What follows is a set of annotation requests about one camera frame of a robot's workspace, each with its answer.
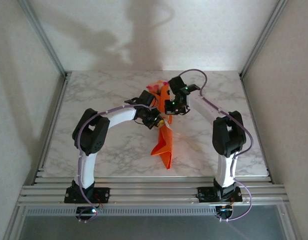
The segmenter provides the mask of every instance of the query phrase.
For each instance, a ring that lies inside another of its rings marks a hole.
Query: orange cloth
[[[159,95],[150,91],[150,93],[155,95],[155,97],[158,99],[159,105],[157,106],[157,109],[161,113],[165,113],[165,100],[170,100],[168,90],[169,86],[164,85],[161,87]],[[167,121],[167,123],[172,123],[172,116],[167,115],[163,118],[165,121]],[[151,152],[151,156],[157,155],[159,155],[162,159],[166,169],[170,169],[173,158],[173,131],[166,124],[159,128],[158,144]]]

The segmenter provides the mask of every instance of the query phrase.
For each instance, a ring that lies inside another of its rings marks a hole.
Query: marble surface
[[[72,132],[87,108],[105,111],[120,106],[126,99],[138,97],[145,87],[157,80],[170,80],[180,71],[74,71],[69,80],[60,115],[52,137],[43,177],[77,175],[78,150]],[[205,96],[227,110],[238,110],[244,125],[254,136],[253,148],[237,162],[237,176],[267,176],[245,95],[235,71],[207,71]],[[183,75],[185,83],[201,86],[199,72]],[[175,116],[171,124],[174,136],[172,167],[165,169],[159,156],[150,156],[157,144],[158,130],[121,123],[108,131],[99,152],[96,177],[200,177],[214,176],[218,155],[212,146],[212,126],[194,110]]]

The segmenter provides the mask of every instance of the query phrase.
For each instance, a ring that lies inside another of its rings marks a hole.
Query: wire
[[[231,200],[232,202],[229,204],[229,206],[232,206],[232,205],[234,204],[234,202],[235,202],[235,199],[231,196],[231,197],[230,197],[230,200]]]
[[[93,219],[95,219],[98,215],[98,210],[97,210],[97,207],[86,197],[84,191],[83,191],[83,187],[82,187],[82,181],[81,181],[81,172],[82,172],[82,161],[83,161],[83,154],[84,154],[84,151],[82,150],[81,146],[80,146],[80,138],[81,138],[81,135],[82,135],[82,132],[84,130],[84,128],[93,120],[95,119],[96,117],[98,116],[101,116],[101,115],[106,115],[106,114],[109,114],[109,113],[112,113],[112,112],[115,112],[117,110],[121,110],[121,109],[124,109],[124,108],[133,108],[133,107],[144,107],[144,108],[147,108],[147,109],[155,109],[158,104],[159,104],[159,101],[158,99],[157,100],[157,105],[156,106],[147,106],[147,105],[144,105],[144,104],[132,104],[132,105],[123,105],[123,106],[117,106],[117,107],[114,107],[110,110],[107,110],[107,111],[103,111],[103,112],[98,112],[97,114],[95,114],[94,116],[92,116],[91,118],[89,118],[86,122],[84,122],[84,124],[82,125],[82,127],[80,128],[79,132],[78,132],[78,136],[77,136],[77,147],[78,147],[78,150],[79,150],[79,157],[78,157],[78,171],[77,171],[77,179],[78,179],[78,186],[79,186],[79,190],[80,190],[80,193],[81,195],[83,196],[83,198],[86,200],[86,202],[88,202],[91,207],[93,209],[95,209],[95,215],[93,217],[91,217],[90,219],[87,219],[85,220],[84,222],[87,223]],[[86,211],[86,208],[83,209],[79,216],[78,216],[78,221],[80,222],[81,221],[81,214]]]
[[[137,122],[136,120],[134,120],[134,122],[136,122],[137,124],[140,124],[140,125],[145,125],[143,123]]]
[[[207,84],[208,78],[207,78],[207,75],[206,75],[203,71],[201,71],[201,70],[199,70],[199,69],[193,68],[193,69],[188,69],[188,70],[186,70],[186,71],[181,72],[178,76],[181,76],[182,74],[187,73],[187,72],[190,72],[190,71],[191,71],[191,72],[192,72],[192,71],[200,72],[200,73],[203,74],[204,77],[205,77],[205,82],[204,82],[204,84],[202,85],[202,87],[200,88],[200,91],[199,91],[199,95],[200,95],[200,97],[202,97],[202,99],[204,100],[204,102],[207,103],[209,106],[211,106],[211,107],[212,107],[213,109],[215,109],[216,111],[218,111],[219,113],[221,113],[221,114],[227,116],[227,117],[228,117],[231,121],[233,121],[234,123],[236,123],[243,131],[245,131],[245,133],[246,133],[246,134],[248,135],[248,137],[250,138],[250,146],[249,146],[246,150],[244,150],[244,151],[242,151],[242,152],[239,152],[238,154],[235,154],[234,157],[233,157],[232,164],[231,164],[231,166],[230,166],[230,175],[231,175],[231,177],[233,177],[233,180],[234,180],[236,183],[242,185],[242,186],[246,189],[246,191],[248,192],[249,197],[250,197],[250,205],[249,205],[249,208],[247,209],[246,212],[244,212],[244,213],[241,214],[240,216],[234,217],[234,218],[231,218],[231,217],[232,217],[232,215],[231,215],[229,218],[226,219],[227,222],[228,222],[228,221],[234,221],[234,220],[237,220],[237,219],[242,218],[242,217],[245,216],[247,213],[249,213],[250,209],[251,209],[252,206],[253,206],[253,197],[252,197],[252,195],[251,195],[249,189],[248,189],[248,188],[246,187],[246,185],[244,185],[242,182],[237,181],[237,179],[235,178],[234,173],[233,173],[233,168],[234,168],[235,162],[236,162],[236,160],[237,160],[237,157],[240,156],[241,154],[244,154],[244,153],[248,152],[248,151],[252,148],[252,146],[253,146],[253,144],[254,144],[254,139],[253,139],[253,136],[250,134],[250,132],[249,132],[240,122],[238,122],[236,119],[234,119],[232,116],[230,116],[227,112],[222,111],[219,107],[217,107],[215,104],[213,104],[213,103],[212,103],[211,101],[209,101],[207,98],[205,98],[205,96],[203,95],[203,89],[204,89],[204,87],[205,87],[206,84]]]
[[[100,199],[98,198],[98,195],[95,194],[94,197],[98,200],[98,203],[99,203],[97,208],[99,209],[99,207],[102,206],[102,210],[103,210],[104,209],[104,205],[101,203]]]
[[[156,98],[155,95],[154,95],[154,97],[155,97],[155,98],[154,98],[155,101],[154,101],[154,103],[153,103],[153,106],[156,104],[156,101],[158,101],[158,99]]]

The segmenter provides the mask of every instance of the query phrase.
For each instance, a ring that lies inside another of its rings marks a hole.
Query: purple cable
[[[92,116],[91,118],[89,118],[83,125],[82,127],[80,128],[79,132],[78,132],[78,135],[77,135],[77,146],[78,146],[78,150],[79,150],[79,158],[78,158],[78,185],[79,185],[79,190],[80,190],[80,193],[82,194],[83,198],[91,205],[91,207],[93,209],[96,210],[95,212],[95,216],[94,217],[91,217],[90,219],[88,220],[85,220],[85,223],[86,222],[89,222],[91,220],[93,220],[95,217],[97,217],[98,215],[98,211],[97,211],[97,207],[86,197],[84,191],[83,191],[83,187],[82,187],[82,182],[81,182],[81,168],[82,168],[82,158],[83,158],[83,154],[84,154],[84,151],[82,150],[82,148],[80,147],[80,137],[82,135],[82,132],[84,130],[84,128],[93,120],[95,119],[96,117],[100,116],[100,115],[106,115],[106,114],[109,114],[109,113],[112,113],[114,111],[117,111],[117,110],[120,110],[120,109],[124,109],[124,108],[133,108],[133,107],[146,107],[148,109],[154,109],[158,106],[159,102],[157,100],[157,104],[156,106],[147,106],[147,105],[144,105],[144,104],[133,104],[133,105],[123,105],[123,106],[117,106],[117,107],[114,107],[108,111],[103,111],[103,112],[99,112],[97,114],[95,114],[94,116]],[[88,207],[83,209],[80,213],[79,213],[79,216],[78,216],[78,220],[80,221],[80,216],[82,215],[82,213],[84,211],[86,211],[87,209],[89,209]]]
[[[188,69],[188,70],[186,70],[186,71],[181,72],[181,73],[179,74],[179,76],[181,76],[181,75],[184,74],[184,73],[190,72],[190,71],[200,72],[200,73],[202,73],[202,74],[204,75],[204,77],[205,77],[205,82],[204,82],[204,84],[202,85],[202,87],[200,88],[200,91],[199,91],[199,95],[202,97],[202,99],[204,100],[204,102],[207,103],[208,105],[210,105],[212,108],[214,108],[214,109],[215,109],[216,111],[218,111],[219,113],[221,113],[221,114],[227,116],[227,117],[228,117],[231,121],[233,121],[234,123],[236,123],[242,130],[245,131],[245,133],[247,133],[248,137],[250,138],[250,146],[249,146],[246,150],[244,150],[244,151],[242,151],[242,152],[240,152],[240,153],[238,153],[238,154],[235,154],[234,157],[233,157],[232,164],[231,164],[231,166],[230,166],[230,175],[231,175],[231,177],[233,177],[233,179],[234,179],[234,181],[235,181],[236,183],[242,185],[242,186],[246,189],[246,191],[248,192],[248,194],[249,194],[249,196],[250,196],[250,205],[249,205],[249,208],[247,209],[246,212],[244,212],[243,214],[241,214],[241,215],[238,216],[238,217],[231,218],[232,216],[230,216],[230,218],[227,218],[227,219],[226,219],[227,222],[228,222],[228,221],[237,220],[237,219],[240,219],[240,218],[242,218],[243,216],[245,216],[247,213],[249,213],[250,209],[251,209],[252,206],[253,206],[253,197],[252,197],[252,195],[251,195],[249,189],[246,187],[246,185],[244,185],[242,182],[238,181],[238,180],[234,177],[233,168],[234,168],[234,165],[235,165],[235,161],[237,160],[237,157],[238,157],[239,155],[241,155],[241,154],[244,154],[244,153],[248,152],[248,151],[252,148],[252,146],[253,146],[253,144],[254,144],[254,139],[253,139],[253,136],[250,134],[250,132],[249,132],[240,122],[238,122],[236,119],[234,119],[232,116],[230,116],[227,112],[222,111],[219,107],[217,107],[215,104],[213,104],[211,101],[209,101],[207,98],[204,97],[204,95],[203,95],[203,89],[204,89],[204,87],[205,87],[206,84],[207,84],[207,75],[206,75],[203,71],[201,71],[201,70],[199,70],[199,69],[195,69],[195,68],[193,68],[193,69]]]

